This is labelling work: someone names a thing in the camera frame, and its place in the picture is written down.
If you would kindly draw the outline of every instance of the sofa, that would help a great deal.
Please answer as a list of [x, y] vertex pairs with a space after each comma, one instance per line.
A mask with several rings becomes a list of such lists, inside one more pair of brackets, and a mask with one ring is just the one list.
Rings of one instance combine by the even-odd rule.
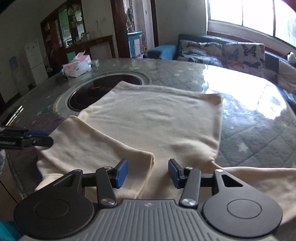
[[[214, 36], [198, 36], [191, 34], [179, 34], [178, 43], [180, 40], [190, 40], [195, 42], [217, 42], [222, 45], [226, 43], [236, 43], [230, 39], [219, 38]], [[225, 57], [225, 51], [222, 51], [222, 56]], [[165, 59], [165, 60], [177, 60], [178, 57], [178, 44], [165, 44], [158, 46], [156, 48], [150, 49], [147, 51], [143, 58], [153, 58], [153, 59]], [[278, 86], [277, 76], [279, 72], [279, 61], [282, 63], [290, 65], [290, 63], [275, 54], [272, 54], [268, 51], [265, 51], [265, 68], [266, 68], [266, 79], [275, 84], [281, 93], [281, 95], [289, 103], [293, 111], [296, 113], [296, 94], [290, 93], [283, 88]]]

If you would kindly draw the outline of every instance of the tissue box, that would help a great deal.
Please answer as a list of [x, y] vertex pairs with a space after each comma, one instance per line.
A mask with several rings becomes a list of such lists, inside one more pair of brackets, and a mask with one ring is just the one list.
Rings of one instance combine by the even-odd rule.
[[84, 53], [85, 51], [80, 52], [70, 63], [63, 65], [66, 76], [79, 77], [91, 68], [91, 58], [89, 55], [84, 55]]

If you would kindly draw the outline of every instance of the windowsill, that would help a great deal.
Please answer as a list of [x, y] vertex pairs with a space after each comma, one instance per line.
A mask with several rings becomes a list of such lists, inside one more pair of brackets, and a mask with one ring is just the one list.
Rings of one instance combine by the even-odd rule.
[[219, 34], [232, 35], [238, 38], [249, 40], [251, 42], [255, 41], [258, 43], [264, 43], [266, 47], [271, 48], [284, 56], [287, 56], [287, 54], [291, 51], [296, 53], [295, 47], [286, 44], [283, 41], [275, 39], [264, 33], [260, 33], [249, 28], [244, 28], [239, 25], [209, 20], [207, 30]]

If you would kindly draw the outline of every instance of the black cooktop surface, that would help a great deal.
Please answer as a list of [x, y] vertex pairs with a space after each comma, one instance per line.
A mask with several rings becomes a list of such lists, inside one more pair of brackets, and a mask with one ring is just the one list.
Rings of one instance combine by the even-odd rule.
[[125, 81], [134, 85], [142, 84], [139, 78], [128, 74], [101, 77], [83, 85], [81, 88], [75, 91], [68, 100], [68, 107], [74, 111], [82, 111], [83, 109], [101, 99], [120, 81]]

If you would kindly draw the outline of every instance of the white cloth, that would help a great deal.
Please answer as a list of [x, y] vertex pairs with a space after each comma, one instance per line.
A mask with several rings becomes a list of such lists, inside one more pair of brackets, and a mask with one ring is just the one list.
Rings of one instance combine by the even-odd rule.
[[288, 62], [295, 65], [296, 64], [296, 57], [295, 54], [293, 52], [290, 52], [287, 56], [288, 58]]
[[[38, 162], [44, 177], [38, 188], [72, 169], [94, 172], [99, 167], [115, 166], [132, 153], [143, 157], [131, 161], [130, 170], [138, 173], [130, 171], [123, 184], [126, 195], [117, 190], [119, 199], [178, 200], [182, 190], [175, 189], [169, 178], [168, 160], [174, 158], [181, 166], [196, 167], [203, 173], [221, 169], [215, 163], [221, 117], [219, 95], [120, 82], [83, 110], [80, 120], [70, 117], [51, 134], [54, 145], [41, 151], [43, 158]], [[283, 209], [283, 222], [296, 216], [296, 169], [225, 170], [275, 199]]]

